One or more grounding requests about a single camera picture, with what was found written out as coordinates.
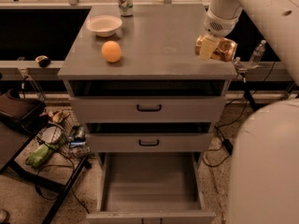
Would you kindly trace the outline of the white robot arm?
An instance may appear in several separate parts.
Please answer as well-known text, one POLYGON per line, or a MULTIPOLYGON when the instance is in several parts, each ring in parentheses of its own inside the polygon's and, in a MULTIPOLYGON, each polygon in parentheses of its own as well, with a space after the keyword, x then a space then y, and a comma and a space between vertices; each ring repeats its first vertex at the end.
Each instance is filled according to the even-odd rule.
MULTIPOLYGON (((225 36, 245 10, 299 85, 298 0, 211 0, 205 28, 225 36)), ((299 224, 299 100, 254 112, 231 158, 227 224, 299 224)))

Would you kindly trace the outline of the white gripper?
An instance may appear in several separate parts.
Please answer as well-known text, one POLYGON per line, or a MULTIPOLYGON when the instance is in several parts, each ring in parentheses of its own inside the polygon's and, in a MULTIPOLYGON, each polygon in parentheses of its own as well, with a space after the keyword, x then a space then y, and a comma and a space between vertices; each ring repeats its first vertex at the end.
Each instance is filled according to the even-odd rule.
POLYGON ((220 43, 219 37, 230 34, 239 21, 242 9, 212 9, 209 8, 204 20, 204 27, 207 32, 214 36, 205 36, 202 39, 199 57, 207 61, 220 43))

